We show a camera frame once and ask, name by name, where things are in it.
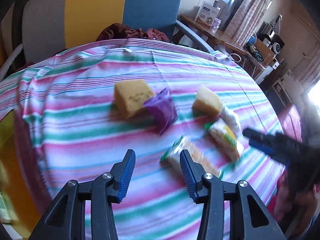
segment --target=wooden table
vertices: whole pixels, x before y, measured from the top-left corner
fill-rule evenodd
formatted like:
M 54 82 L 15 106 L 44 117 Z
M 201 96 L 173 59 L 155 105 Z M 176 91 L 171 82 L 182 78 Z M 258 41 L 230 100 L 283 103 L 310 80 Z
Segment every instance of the wooden table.
M 192 19 L 189 16 L 180 15 L 180 21 L 188 26 L 188 27 L 194 27 L 197 30 L 199 30 L 202 34 L 206 35 L 208 37 L 207 43 L 213 48 L 216 44 L 222 44 L 226 46 L 227 48 L 233 49 L 236 52 L 246 55 L 247 52 L 243 50 L 229 35 L 224 33 L 221 30 L 213 31 L 213 29 L 206 24 L 202 24 L 199 22 L 195 22 L 194 19 Z M 180 40 L 183 37 L 182 32 L 178 32 L 173 37 L 173 43 Z

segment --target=yellow sponge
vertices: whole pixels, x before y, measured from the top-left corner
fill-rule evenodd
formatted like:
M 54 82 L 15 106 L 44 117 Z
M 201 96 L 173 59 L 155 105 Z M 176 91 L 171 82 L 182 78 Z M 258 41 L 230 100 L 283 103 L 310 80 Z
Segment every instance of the yellow sponge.
M 153 96 L 152 89 L 143 79 L 117 82 L 114 87 L 115 103 L 124 119 L 144 109 L 144 101 Z
M 201 85 L 198 89 L 196 100 L 193 103 L 193 107 L 201 112 L 206 113 L 209 116 L 215 116 L 222 110 L 223 103 L 219 96 Z

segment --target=purple package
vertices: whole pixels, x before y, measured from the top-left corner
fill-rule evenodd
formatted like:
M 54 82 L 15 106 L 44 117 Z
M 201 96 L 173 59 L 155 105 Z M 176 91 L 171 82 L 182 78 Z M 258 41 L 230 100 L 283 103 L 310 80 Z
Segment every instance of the purple package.
M 143 103 L 149 113 L 156 119 L 159 127 L 159 135 L 177 119 L 177 110 L 174 105 L 169 88 L 163 89 L 159 94 L 149 98 Z

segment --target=silver bolt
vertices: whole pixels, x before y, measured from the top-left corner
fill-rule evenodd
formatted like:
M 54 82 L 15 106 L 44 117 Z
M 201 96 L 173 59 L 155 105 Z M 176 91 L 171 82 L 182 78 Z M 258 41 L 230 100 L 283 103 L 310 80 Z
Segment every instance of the silver bolt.
M 248 185 L 248 183 L 245 180 L 241 180 L 241 181 L 239 181 L 239 185 L 241 187 L 246 187 Z
M 76 184 L 76 180 L 72 179 L 68 181 L 68 186 L 73 187 Z
M 212 178 L 213 178 L 213 175 L 212 175 L 211 173 L 207 172 L 207 173 L 204 174 L 204 177 L 205 177 L 206 179 L 212 179 Z
M 110 179 L 112 177 L 112 174 L 110 172 L 106 172 L 106 173 L 103 173 L 102 177 L 104 179 Z

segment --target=tablecloth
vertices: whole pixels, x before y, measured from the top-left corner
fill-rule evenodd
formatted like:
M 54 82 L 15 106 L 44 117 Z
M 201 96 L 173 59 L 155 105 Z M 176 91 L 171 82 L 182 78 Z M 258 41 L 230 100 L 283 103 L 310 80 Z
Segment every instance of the tablecloth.
M 158 93 L 169 87 L 178 119 L 162 136 L 150 115 L 122 121 L 113 104 L 113 86 L 144 79 Z M 242 128 L 281 131 L 278 118 L 254 80 L 216 51 L 207 54 L 160 41 L 99 41 L 69 49 L 0 83 L 0 119 L 16 109 L 30 127 L 39 169 L 54 197 L 69 179 L 94 180 L 136 153 L 126 198 L 113 204 L 119 239 L 196 239 L 202 205 L 189 198 L 182 176 L 160 157 L 181 135 L 224 171 L 222 180 L 247 180 L 264 203 L 275 192 L 283 166 L 241 143 L 236 163 L 224 157 L 204 130 L 211 119 L 192 111 L 200 84 L 217 92 L 240 117 Z M 229 233 L 225 202 L 224 234 Z M 85 223 L 90 237 L 90 202 Z

